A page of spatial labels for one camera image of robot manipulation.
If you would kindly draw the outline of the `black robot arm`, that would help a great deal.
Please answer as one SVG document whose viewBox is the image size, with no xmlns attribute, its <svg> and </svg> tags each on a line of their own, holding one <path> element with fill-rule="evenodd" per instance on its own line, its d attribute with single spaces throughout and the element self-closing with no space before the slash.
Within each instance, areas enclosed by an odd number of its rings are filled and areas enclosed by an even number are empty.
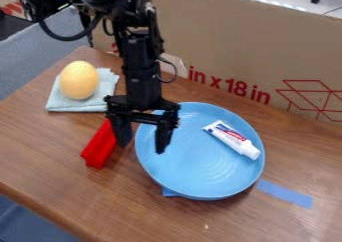
<svg viewBox="0 0 342 242">
<path fill-rule="evenodd" d="M 118 144 L 129 145 L 134 122 L 150 124 L 157 127 L 155 151 L 163 153 L 179 125 L 181 105 L 162 96 L 167 81 L 161 72 L 165 48 L 157 8 L 151 0 L 71 0 L 71 3 L 95 17 L 93 24 L 102 25 L 105 32 L 115 37 L 123 59 L 126 93 L 105 97 Z"/>
</svg>

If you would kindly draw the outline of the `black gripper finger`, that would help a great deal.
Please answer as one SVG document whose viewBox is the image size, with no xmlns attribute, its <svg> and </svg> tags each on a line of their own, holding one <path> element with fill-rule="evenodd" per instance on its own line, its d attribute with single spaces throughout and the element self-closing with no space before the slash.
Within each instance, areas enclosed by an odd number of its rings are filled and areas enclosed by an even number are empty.
<svg viewBox="0 0 342 242">
<path fill-rule="evenodd" d="M 155 149 L 158 154 L 162 154 L 165 152 L 166 147 L 171 142 L 171 136 L 177 126 L 178 120 L 174 118 L 163 119 L 159 122 L 155 131 Z"/>
<path fill-rule="evenodd" d="M 126 147 L 133 139 L 131 122 L 117 115 L 110 116 L 111 126 L 117 137 L 118 145 Z"/>
</svg>

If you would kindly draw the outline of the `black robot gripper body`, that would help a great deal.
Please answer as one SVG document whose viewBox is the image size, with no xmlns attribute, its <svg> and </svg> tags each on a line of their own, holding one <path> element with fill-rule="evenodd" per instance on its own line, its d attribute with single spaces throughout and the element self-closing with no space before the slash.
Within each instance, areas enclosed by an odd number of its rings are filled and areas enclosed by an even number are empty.
<svg viewBox="0 0 342 242">
<path fill-rule="evenodd" d="M 163 128 L 178 126 L 181 105 L 162 96 L 162 84 L 175 79 L 162 78 L 161 45 L 149 34 L 138 33 L 126 35 L 119 42 L 126 94 L 105 98 L 107 117 L 115 128 L 130 127 L 133 122 Z"/>
</svg>

